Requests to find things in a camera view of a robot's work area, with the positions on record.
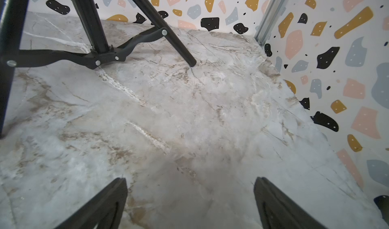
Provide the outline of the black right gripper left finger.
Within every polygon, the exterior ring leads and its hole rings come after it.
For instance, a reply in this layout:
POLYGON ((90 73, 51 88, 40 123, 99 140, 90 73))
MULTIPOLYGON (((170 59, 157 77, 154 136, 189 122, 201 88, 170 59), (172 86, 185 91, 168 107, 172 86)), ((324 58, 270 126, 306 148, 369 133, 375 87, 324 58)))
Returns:
POLYGON ((128 196, 125 178, 116 178, 72 216, 58 225, 58 229, 117 229, 128 196))

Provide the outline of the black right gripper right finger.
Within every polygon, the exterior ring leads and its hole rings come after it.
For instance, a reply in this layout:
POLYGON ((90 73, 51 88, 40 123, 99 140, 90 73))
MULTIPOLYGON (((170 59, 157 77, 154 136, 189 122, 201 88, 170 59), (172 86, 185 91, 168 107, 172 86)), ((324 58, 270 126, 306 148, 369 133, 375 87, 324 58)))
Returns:
POLYGON ((264 229, 324 229, 265 177, 256 178, 254 196, 264 229))

